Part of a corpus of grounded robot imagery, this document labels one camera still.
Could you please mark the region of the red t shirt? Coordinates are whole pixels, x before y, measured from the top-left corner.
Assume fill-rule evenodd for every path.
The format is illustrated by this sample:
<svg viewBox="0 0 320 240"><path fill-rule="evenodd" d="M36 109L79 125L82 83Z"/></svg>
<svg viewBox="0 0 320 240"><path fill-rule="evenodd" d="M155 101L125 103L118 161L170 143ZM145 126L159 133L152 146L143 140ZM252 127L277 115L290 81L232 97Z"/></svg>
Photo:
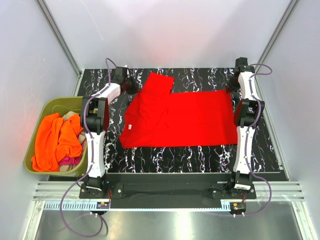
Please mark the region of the red t shirt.
<svg viewBox="0 0 320 240"><path fill-rule="evenodd" d="M123 148L237 144L231 97L224 90L173 93L174 78L151 73L124 114Z"/></svg>

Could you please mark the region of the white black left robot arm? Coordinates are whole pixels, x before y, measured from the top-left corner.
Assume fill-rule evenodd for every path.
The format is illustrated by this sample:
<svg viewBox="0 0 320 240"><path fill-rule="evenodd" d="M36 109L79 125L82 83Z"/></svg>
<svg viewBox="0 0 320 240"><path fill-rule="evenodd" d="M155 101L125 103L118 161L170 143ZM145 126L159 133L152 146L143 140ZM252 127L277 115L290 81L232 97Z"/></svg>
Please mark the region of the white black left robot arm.
<svg viewBox="0 0 320 240"><path fill-rule="evenodd" d="M107 84L97 93L82 98L80 123L87 141L87 170L82 177L80 197L107 198L108 190L104 164L104 139L109 128L109 104L121 94L138 93L139 85L133 80L130 69L117 66L114 74L108 72Z"/></svg>

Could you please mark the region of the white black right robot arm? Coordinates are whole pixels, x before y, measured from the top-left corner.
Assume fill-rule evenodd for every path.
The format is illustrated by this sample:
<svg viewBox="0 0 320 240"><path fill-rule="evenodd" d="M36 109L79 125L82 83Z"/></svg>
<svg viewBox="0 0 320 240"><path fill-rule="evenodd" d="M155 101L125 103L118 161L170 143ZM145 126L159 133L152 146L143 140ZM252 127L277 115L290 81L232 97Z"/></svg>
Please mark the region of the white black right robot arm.
<svg viewBox="0 0 320 240"><path fill-rule="evenodd" d="M228 93L241 92L241 100L234 113L237 133L236 159L226 187L226 193L235 199L242 199L251 193L253 188L252 144L265 108L264 101L258 96L255 79L255 67L248 64L246 57L237 58L234 76L226 85Z"/></svg>

